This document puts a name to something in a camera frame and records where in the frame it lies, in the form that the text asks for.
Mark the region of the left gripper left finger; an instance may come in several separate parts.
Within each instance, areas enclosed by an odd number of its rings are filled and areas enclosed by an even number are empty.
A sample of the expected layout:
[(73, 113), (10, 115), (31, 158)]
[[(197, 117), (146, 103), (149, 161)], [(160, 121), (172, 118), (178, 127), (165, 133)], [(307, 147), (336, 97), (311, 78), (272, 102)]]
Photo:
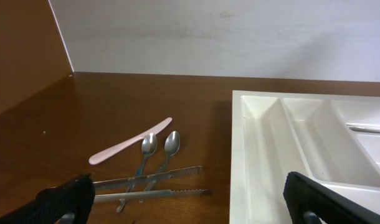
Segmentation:
[(40, 191), (33, 201), (0, 217), (0, 223), (55, 223), (72, 213), (74, 223), (86, 224), (94, 199), (90, 174), (81, 174), (60, 186)]

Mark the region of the small steel teaspoon right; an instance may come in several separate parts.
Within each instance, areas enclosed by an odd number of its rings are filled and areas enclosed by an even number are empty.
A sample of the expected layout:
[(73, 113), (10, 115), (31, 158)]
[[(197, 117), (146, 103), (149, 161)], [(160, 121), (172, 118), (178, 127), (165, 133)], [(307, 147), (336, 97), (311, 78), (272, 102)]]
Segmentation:
[(165, 160), (160, 165), (160, 167), (157, 170), (157, 173), (162, 173), (166, 170), (166, 167), (168, 165), (168, 162), (172, 156), (174, 156), (180, 148), (180, 134), (177, 131), (173, 131), (166, 139), (164, 144), (164, 151), (165, 151)]

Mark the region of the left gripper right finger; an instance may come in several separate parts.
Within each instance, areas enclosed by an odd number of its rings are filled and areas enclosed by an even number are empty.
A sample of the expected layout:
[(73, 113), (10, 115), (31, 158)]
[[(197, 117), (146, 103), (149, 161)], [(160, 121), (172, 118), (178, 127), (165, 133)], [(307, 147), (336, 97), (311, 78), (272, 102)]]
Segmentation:
[(380, 215), (299, 172), (289, 172), (283, 197), (293, 224), (380, 224)]

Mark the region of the steel serrated tongs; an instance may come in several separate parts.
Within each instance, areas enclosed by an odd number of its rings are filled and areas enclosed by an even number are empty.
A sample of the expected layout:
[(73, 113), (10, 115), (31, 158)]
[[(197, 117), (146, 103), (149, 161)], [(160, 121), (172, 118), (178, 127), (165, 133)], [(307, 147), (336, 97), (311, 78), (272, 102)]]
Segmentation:
[(153, 190), (150, 187), (151, 184), (156, 184), (162, 180), (177, 179), (179, 177), (196, 175), (202, 171), (201, 166), (185, 167), (180, 169), (174, 169), (167, 172), (160, 172), (157, 174), (142, 175), (137, 177), (127, 177), (122, 179), (104, 180), (94, 182), (93, 185), (96, 191), (119, 189), (124, 186), (135, 186), (140, 184), (146, 184), (147, 187), (143, 191), (134, 192), (130, 190), (124, 193), (113, 194), (99, 194), (94, 198), (95, 203), (110, 202), (115, 200), (140, 200), (151, 199), (161, 197), (182, 197), (192, 195), (210, 195), (211, 190), (207, 189), (186, 189), (186, 190)]

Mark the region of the pink plastic knife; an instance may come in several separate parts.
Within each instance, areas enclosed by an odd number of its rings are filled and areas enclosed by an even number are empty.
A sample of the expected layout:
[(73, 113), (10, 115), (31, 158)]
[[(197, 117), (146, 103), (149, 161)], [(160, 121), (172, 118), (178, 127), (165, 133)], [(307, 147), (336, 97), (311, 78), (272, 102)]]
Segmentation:
[(131, 138), (131, 139), (128, 139), (126, 141), (123, 141), (115, 146), (112, 146), (112, 147), (109, 147), (108, 149), (105, 149), (103, 151), (100, 151), (94, 155), (92, 155), (88, 162), (91, 164), (91, 165), (96, 165), (96, 164), (99, 164), (105, 160), (107, 160), (108, 158), (114, 156), (115, 154), (119, 153), (120, 151), (124, 150), (125, 148), (131, 146), (132, 144), (140, 141), (140, 140), (143, 140), (148, 134), (150, 133), (153, 133), (153, 134), (158, 134), (160, 133), (164, 128), (166, 128), (170, 122), (172, 122), (172, 118), (168, 117), (166, 118), (165, 120), (163, 120), (162, 122), (158, 123), (156, 126), (153, 126), (152, 128), (150, 128), (149, 130)]

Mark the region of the white plastic cutlery tray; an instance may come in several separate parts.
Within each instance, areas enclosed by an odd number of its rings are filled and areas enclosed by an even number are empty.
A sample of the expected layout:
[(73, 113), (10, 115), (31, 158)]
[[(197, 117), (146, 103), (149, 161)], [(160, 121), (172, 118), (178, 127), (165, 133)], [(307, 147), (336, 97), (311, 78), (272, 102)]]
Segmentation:
[(231, 223), (290, 223), (283, 197), (299, 172), (380, 215), (380, 97), (232, 93)]

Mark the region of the small steel teaspoon left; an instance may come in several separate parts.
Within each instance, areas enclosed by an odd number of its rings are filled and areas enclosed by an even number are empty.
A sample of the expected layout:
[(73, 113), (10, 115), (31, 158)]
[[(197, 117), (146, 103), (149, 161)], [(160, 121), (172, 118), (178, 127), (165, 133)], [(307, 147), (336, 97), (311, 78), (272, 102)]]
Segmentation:
[[(157, 148), (157, 144), (158, 144), (157, 137), (154, 133), (150, 133), (146, 135), (146, 137), (144, 138), (141, 144), (141, 151), (143, 153), (143, 161), (140, 165), (140, 168), (136, 171), (135, 177), (142, 175), (146, 162), (149, 159), (149, 157), (151, 157), (154, 154)], [(130, 185), (126, 190), (126, 193), (132, 192), (134, 187), (135, 187), (135, 184)], [(116, 209), (116, 212), (120, 213), (124, 209), (125, 205), (126, 205), (126, 200), (120, 199), (120, 205)]]

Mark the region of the small steel teaspoon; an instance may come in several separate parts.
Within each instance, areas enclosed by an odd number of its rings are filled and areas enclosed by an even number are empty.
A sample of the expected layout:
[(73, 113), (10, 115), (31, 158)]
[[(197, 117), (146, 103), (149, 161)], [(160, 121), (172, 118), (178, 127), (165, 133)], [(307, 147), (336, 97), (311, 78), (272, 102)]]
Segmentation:
[[(149, 159), (149, 157), (151, 157), (154, 154), (157, 148), (157, 144), (158, 144), (157, 137), (154, 133), (150, 133), (146, 135), (146, 137), (144, 138), (141, 144), (141, 151), (143, 153), (143, 161), (140, 165), (140, 168), (136, 171), (135, 177), (142, 175), (146, 162)], [(135, 184), (130, 185), (126, 190), (126, 193), (132, 192), (134, 187), (135, 187)], [(120, 199), (120, 205), (116, 209), (116, 212), (120, 213), (124, 209), (125, 205), (126, 205), (126, 200)]]
[(164, 144), (164, 151), (165, 151), (165, 160), (160, 165), (160, 167), (157, 170), (157, 173), (162, 173), (166, 170), (166, 167), (168, 165), (168, 162), (172, 156), (174, 156), (180, 148), (180, 134), (177, 131), (173, 131), (166, 139)]

